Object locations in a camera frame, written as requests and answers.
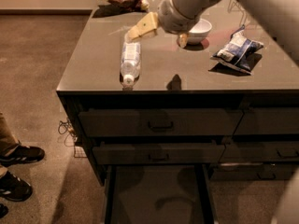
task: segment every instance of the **blue chip bag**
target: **blue chip bag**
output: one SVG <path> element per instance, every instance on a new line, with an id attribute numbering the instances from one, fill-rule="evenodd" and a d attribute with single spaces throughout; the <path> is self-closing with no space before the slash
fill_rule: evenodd
<path id="1" fill-rule="evenodd" d="M 247 57 L 263 48 L 263 43 L 252 41 L 243 36 L 245 25 L 242 25 L 231 35 L 231 40 L 222 49 L 217 51 L 212 60 L 228 66 L 242 73 L 251 74 Z"/>

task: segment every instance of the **bottle cap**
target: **bottle cap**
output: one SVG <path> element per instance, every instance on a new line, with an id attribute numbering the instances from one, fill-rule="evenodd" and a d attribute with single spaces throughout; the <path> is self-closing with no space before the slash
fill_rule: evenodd
<path id="1" fill-rule="evenodd" d="M 127 86 L 133 86 L 135 78 L 131 74 L 123 76 L 123 83 Z"/>

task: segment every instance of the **bottle label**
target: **bottle label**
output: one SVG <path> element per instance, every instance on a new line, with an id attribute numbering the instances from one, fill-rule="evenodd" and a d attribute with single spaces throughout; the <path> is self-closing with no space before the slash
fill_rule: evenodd
<path id="1" fill-rule="evenodd" d="M 126 43 L 122 51 L 124 60 L 132 60 L 139 62 L 140 43 Z"/>

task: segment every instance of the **drawer handle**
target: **drawer handle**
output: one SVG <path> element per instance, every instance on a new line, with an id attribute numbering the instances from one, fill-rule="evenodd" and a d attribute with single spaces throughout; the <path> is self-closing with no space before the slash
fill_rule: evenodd
<path id="1" fill-rule="evenodd" d="M 280 156 L 281 159 L 291 159 L 291 158 L 298 158 L 299 157 L 298 151 L 294 151 L 294 153 L 290 154 L 290 155 L 283 155 L 278 150 L 278 155 Z"/>
<path id="2" fill-rule="evenodd" d="M 174 122 L 171 121 L 169 125 L 165 126 L 155 126 L 148 122 L 148 127 L 154 132 L 172 131 L 174 129 Z"/>
<path id="3" fill-rule="evenodd" d="M 168 160 L 169 160 L 169 155 L 168 155 L 168 154 L 165 154 L 164 157 L 161 157 L 161 158 L 155 158 L 155 157 L 152 157 L 152 156 L 149 154 L 149 160 L 150 160 L 150 161 L 168 161 Z"/>
<path id="4" fill-rule="evenodd" d="M 260 180 L 275 180 L 277 179 L 277 176 L 275 174 L 272 174 L 272 176 L 268 177 L 262 177 L 260 174 L 256 174 Z"/>

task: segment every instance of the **brown floor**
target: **brown floor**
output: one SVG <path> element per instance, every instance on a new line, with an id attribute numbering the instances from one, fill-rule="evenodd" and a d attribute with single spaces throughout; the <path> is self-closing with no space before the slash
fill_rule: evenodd
<path id="1" fill-rule="evenodd" d="M 46 151 L 40 163 L 9 168 L 34 194 L 23 203 L 0 199 L 9 208 L 0 223 L 100 223 L 104 188 L 87 159 L 74 157 L 72 139 L 58 133 L 66 114 L 55 92 L 87 19 L 0 16 L 0 110 L 25 145 Z M 285 185 L 212 182 L 220 224 L 271 223 Z"/>

